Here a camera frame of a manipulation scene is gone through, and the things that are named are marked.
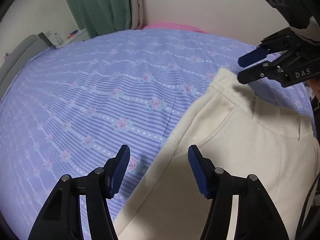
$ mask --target pink pillow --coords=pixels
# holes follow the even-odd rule
[[[196,27],[178,24],[178,23],[153,23],[151,25],[147,25],[146,27],[144,27],[143,30],[144,29],[173,29],[173,30],[184,30],[184,31],[191,31],[191,32],[198,32],[198,33],[207,33]]]

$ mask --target green curtain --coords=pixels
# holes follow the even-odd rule
[[[130,0],[67,0],[80,29],[93,38],[131,27]]]

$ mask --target blue bed sheet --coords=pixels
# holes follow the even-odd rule
[[[188,107],[221,67],[238,73],[239,41],[177,30],[124,31],[47,50],[30,61],[0,104],[0,209],[26,240],[63,174],[84,176],[114,157],[131,158],[114,218]],[[263,100],[313,114],[302,84],[250,84]],[[90,239],[81,198],[85,239]]]

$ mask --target blue gripper pad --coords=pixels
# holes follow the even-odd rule
[[[250,66],[260,60],[263,60],[267,57],[269,54],[268,50],[265,50],[263,48],[257,48],[251,52],[249,52],[246,55],[243,55],[239,58],[238,64],[240,67],[247,67]]]
[[[129,160],[130,160],[130,148],[127,145],[123,145],[115,158],[116,168],[111,175],[110,184],[110,196],[114,197],[115,194],[119,192],[122,180],[124,178],[125,171],[127,170]]]
[[[212,177],[212,168],[208,166],[196,145],[191,145],[189,147],[188,160],[200,193],[204,195],[206,199],[211,199],[209,178]]]

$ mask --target white wall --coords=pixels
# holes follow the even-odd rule
[[[66,0],[15,0],[0,22],[0,66],[5,53],[31,34],[50,31],[66,38],[76,29]]]
[[[265,0],[143,0],[145,24],[174,22],[259,44],[288,26]]]

